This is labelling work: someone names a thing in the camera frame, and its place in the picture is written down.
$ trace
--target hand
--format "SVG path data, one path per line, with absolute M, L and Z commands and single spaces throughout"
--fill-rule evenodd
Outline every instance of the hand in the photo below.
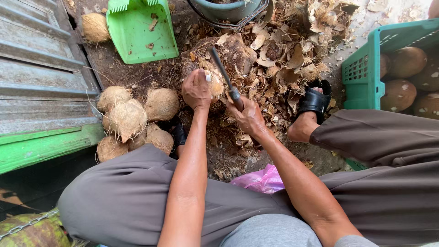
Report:
M 194 112 L 197 110 L 209 110 L 212 94 L 206 81 L 204 69 L 192 71 L 181 85 L 183 100 Z
M 268 128 L 265 126 L 265 120 L 262 117 L 261 110 L 258 103 L 241 96 L 244 103 L 244 111 L 239 112 L 233 103 L 227 102 L 227 110 L 236 119 L 241 129 L 258 138 L 263 134 L 268 133 Z
M 433 0 L 428 10 L 428 18 L 439 18 L 439 0 Z

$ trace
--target metal chain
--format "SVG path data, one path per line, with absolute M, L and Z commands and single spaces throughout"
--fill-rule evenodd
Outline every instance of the metal chain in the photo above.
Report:
M 50 216 L 55 215 L 57 212 L 59 212 L 58 209 L 55 210 L 55 211 L 50 211 L 50 212 L 48 212 L 47 214 L 45 214 L 45 215 L 43 215 L 43 216 L 40 216 L 40 217 L 35 218 L 35 219 L 33 219 L 33 220 L 30 220 L 30 221 L 29 221 L 27 224 L 25 224 L 25 225 L 19 225 L 19 226 L 16 226 L 16 227 L 12 228 L 12 229 L 9 230 L 7 233 L 5 233 L 5 234 L 3 234 L 3 235 L 0 235 L 0 241 L 2 240 L 3 237 L 5 237 L 5 236 L 7 236 L 7 235 L 10 235 L 10 234 L 17 233 L 17 232 L 21 231 L 23 228 L 25 228 L 26 226 L 36 224 L 36 223 L 38 223 L 40 220 L 42 220 L 42 219 L 44 219 L 44 218 L 48 218 L 48 217 L 50 217 Z

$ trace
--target black sandal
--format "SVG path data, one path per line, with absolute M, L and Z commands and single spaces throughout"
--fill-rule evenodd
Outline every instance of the black sandal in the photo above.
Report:
M 176 153 L 177 147 L 180 145 L 184 145 L 187 138 L 180 118 L 178 116 L 175 116 L 169 121 L 161 122 L 159 125 L 160 128 L 163 130 L 170 130 L 172 127 L 174 127 L 174 129 L 169 132 L 174 138 L 174 146 L 172 147 L 172 151 L 169 154 L 169 157 L 178 160 L 178 156 Z
M 319 87 L 323 89 L 323 93 L 319 93 L 314 90 L 313 87 Z M 296 114 L 296 119 L 303 112 L 313 111 L 317 115 L 317 123 L 320 125 L 323 123 L 324 114 L 331 101 L 332 90 L 331 85 L 327 80 L 315 80 L 308 84 L 305 89 L 305 96 L 299 101 L 299 110 Z

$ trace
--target pink plastic bag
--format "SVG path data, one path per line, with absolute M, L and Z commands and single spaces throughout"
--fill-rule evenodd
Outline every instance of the pink plastic bag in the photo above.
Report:
M 276 167 L 270 164 L 267 164 L 264 170 L 244 174 L 235 178 L 230 183 L 266 194 L 272 194 L 278 190 L 285 189 Z

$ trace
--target gray pants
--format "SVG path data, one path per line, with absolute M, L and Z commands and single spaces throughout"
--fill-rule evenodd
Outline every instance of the gray pants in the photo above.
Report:
M 320 177 L 367 239 L 388 246 L 439 241 L 439 121 L 340 110 L 313 132 L 311 143 L 370 167 Z M 156 245 L 176 165 L 147 144 L 88 169 L 60 197 L 65 228 L 109 246 Z M 285 190 L 262 194 L 209 179 L 202 245 L 218 246 L 259 214 L 300 218 Z

